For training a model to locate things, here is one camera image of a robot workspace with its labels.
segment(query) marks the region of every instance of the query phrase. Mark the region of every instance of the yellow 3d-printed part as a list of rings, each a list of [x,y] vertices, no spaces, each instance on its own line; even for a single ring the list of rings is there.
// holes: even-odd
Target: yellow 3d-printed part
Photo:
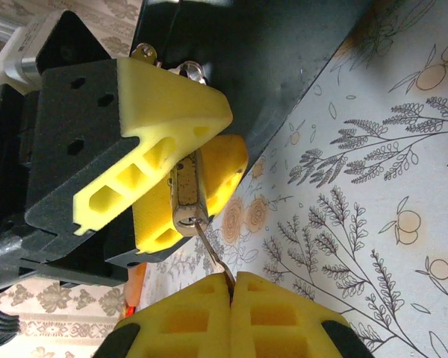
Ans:
[[[117,77],[121,136],[140,144],[75,194],[79,236],[103,228],[232,121],[221,92],[164,69],[121,58]]]
[[[231,198],[248,157],[240,136],[216,136],[201,147],[209,216],[218,215]],[[172,247],[182,235],[172,223],[169,175],[133,204],[134,235],[140,253],[154,253]]]
[[[231,306],[231,357],[341,358],[321,323],[345,318],[255,274],[238,272]]]
[[[230,315],[225,277],[213,274],[121,321],[115,330],[140,325],[127,358],[228,358]]]

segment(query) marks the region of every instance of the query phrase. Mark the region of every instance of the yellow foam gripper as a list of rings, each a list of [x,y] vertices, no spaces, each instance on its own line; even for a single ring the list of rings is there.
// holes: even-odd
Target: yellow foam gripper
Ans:
[[[246,144],[240,136],[216,136],[201,147],[209,216],[218,215],[246,170]],[[172,223],[169,175],[133,204],[134,235],[139,254],[174,246],[182,235]]]
[[[140,144],[74,195],[79,236],[103,228],[232,121],[221,92],[164,69],[120,58],[117,77],[121,136]]]
[[[222,274],[213,274],[118,323],[140,332],[127,358],[228,358],[231,307]]]
[[[229,308],[212,274],[121,321],[140,325],[127,358],[341,358],[321,323],[348,322],[255,274],[237,274]]]

